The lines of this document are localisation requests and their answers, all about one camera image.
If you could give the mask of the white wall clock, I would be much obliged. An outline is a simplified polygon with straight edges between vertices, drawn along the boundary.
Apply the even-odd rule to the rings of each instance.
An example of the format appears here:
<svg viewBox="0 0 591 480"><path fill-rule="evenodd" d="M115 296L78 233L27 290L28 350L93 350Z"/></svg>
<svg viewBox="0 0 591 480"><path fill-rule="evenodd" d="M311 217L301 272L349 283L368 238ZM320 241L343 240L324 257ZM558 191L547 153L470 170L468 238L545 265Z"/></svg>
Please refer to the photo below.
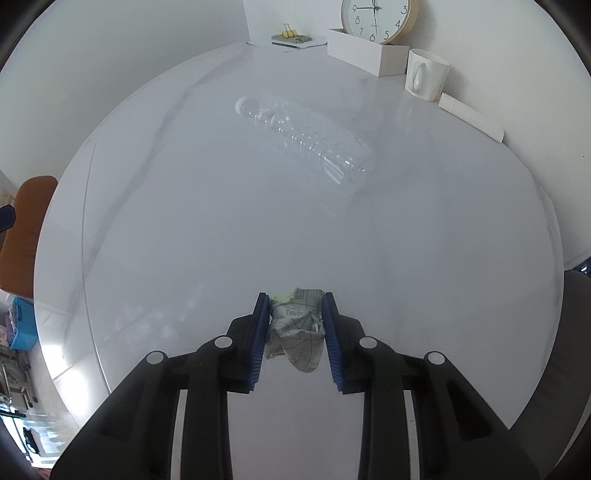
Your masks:
<svg viewBox="0 0 591 480"><path fill-rule="evenodd" d="M419 10L419 0L344 0L342 28L372 43L391 44L413 29Z"/></svg>

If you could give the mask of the white flat strip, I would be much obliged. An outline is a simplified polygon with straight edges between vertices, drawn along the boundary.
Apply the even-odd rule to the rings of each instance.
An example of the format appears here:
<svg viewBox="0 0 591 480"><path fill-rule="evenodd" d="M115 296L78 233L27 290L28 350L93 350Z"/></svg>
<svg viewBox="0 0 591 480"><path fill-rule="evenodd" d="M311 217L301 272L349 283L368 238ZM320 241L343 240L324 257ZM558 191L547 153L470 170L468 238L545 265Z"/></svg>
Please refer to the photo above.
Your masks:
<svg viewBox="0 0 591 480"><path fill-rule="evenodd" d="M496 121L481 114L454 97L443 93L439 100L439 107L476 128L496 142L503 142L505 132Z"/></svg>

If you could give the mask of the clear plastic bottle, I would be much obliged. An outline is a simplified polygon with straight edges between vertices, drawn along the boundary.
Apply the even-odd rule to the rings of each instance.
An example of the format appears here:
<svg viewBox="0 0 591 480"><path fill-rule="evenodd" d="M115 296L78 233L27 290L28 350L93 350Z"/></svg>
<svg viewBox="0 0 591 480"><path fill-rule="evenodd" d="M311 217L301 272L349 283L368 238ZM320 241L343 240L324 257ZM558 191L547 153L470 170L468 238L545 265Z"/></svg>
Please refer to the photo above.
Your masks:
<svg viewBox="0 0 591 480"><path fill-rule="evenodd" d="M235 112L342 192L366 186L375 165L373 148L327 115L276 95L240 97Z"/></svg>

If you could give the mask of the white rectangular box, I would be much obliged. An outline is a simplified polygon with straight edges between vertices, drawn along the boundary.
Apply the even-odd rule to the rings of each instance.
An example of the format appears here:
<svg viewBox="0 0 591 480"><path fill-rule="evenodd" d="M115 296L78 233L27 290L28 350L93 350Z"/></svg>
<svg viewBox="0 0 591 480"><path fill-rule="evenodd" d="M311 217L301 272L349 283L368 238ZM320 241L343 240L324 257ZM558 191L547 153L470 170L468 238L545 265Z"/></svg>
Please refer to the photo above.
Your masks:
<svg viewBox="0 0 591 480"><path fill-rule="evenodd" d="M372 43L339 29L328 32L328 54L376 77L406 73L410 47Z"/></svg>

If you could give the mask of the yellow binder clip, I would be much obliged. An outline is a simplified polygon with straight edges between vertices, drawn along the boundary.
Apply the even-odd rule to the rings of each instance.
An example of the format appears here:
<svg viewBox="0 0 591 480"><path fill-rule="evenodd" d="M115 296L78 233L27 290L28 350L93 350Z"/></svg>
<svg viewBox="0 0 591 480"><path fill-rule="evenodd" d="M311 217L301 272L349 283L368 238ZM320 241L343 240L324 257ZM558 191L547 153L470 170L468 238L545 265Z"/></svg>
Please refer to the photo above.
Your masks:
<svg viewBox="0 0 591 480"><path fill-rule="evenodd" d="M298 33L297 30L290 27L290 24L284 23L283 30L271 36L271 42L273 44L301 45L311 42L311 37Z"/></svg>

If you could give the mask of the grey paper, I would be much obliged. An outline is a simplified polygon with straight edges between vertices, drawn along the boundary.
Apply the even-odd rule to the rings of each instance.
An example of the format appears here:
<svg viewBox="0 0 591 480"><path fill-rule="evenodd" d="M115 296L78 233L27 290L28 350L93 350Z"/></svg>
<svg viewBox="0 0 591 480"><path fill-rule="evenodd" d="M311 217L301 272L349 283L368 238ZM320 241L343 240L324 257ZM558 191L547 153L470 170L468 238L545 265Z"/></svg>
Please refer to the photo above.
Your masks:
<svg viewBox="0 0 591 480"><path fill-rule="evenodd" d="M294 289L270 300L270 327L264 357L284 356L297 371L314 372L322 359L325 327L320 289Z"/></svg>

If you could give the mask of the brown leather chair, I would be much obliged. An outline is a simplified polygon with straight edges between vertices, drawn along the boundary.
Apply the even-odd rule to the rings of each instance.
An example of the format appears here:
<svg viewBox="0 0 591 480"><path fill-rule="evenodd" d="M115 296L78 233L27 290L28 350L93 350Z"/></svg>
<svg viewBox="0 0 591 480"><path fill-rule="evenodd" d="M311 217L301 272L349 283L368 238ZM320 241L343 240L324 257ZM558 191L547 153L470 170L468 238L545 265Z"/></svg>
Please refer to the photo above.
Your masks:
<svg viewBox="0 0 591 480"><path fill-rule="evenodd" d="M42 225L58 181L53 176L26 180L14 200L15 222L1 247L1 289L32 301L35 258Z"/></svg>

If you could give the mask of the white ceramic mug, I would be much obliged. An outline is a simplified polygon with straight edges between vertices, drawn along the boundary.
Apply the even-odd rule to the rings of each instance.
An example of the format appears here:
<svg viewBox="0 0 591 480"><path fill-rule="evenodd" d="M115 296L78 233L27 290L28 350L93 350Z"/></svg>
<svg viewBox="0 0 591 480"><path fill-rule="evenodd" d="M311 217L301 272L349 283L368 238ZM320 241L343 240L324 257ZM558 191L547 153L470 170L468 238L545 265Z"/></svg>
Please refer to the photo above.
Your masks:
<svg viewBox="0 0 591 480"><path fill-rule="evenodd" d="M452 65L431 52L411 49L408 56L406 90L416 98L438 102Z"/></svg>

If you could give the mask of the blue plastic storage box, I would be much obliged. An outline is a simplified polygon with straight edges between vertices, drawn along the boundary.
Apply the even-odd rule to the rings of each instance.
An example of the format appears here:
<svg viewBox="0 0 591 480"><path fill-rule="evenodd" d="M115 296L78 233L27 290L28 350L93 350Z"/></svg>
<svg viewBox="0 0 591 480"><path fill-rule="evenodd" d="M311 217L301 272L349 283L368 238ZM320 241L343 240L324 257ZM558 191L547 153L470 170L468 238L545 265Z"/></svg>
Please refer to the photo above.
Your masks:
<svg viewBox="0 0 591 480"><path fill-rule="evenodd" d="M28 352L38 341L34 305L26 299L15 297L11 310L14 335L10 348Z"/></svg>

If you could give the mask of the round white marble table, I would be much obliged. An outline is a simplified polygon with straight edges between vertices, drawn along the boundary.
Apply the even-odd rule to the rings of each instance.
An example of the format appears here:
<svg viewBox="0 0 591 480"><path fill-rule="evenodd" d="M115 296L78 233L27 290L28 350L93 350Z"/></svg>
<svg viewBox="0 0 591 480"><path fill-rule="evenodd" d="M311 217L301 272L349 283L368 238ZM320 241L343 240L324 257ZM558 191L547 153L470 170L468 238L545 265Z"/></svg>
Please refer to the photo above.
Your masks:
<svg viewBox="0 0 591 480"><path fill-rule="evenodd" d="M374 150L348 194L235 112L276 95ZM448 358L512 435L549 360L562 245L549 195L498 143L322 49L236 44L116 107L53 194L37 252L42 352L80 429L150 352L192 353L259 294L332 293L394 351ZM363 394L327 346L314 372L266 359L228 394L230 479L361 479Z"/></svg>

